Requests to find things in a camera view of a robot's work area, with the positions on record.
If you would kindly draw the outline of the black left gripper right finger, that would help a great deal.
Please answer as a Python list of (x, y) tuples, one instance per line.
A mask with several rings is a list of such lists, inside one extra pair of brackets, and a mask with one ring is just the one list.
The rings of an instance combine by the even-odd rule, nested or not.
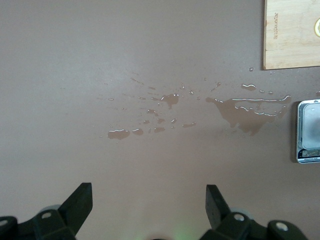
[(211, 226), (203, 240), (306, 240), (294, 224), (272, 220), (266, 227), (246, 214), (231, 211), (216, 185), (206, 186), (205, 210)]

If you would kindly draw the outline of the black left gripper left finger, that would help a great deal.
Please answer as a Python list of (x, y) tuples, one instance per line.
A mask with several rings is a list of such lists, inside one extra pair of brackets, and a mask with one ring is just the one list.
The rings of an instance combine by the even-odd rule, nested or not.
[(0, 218), (2, 240), (75, 240), (93, 208), (92, 184), (83, 182), (58, 207), (46, 208), (18, 223), (14, 216)]

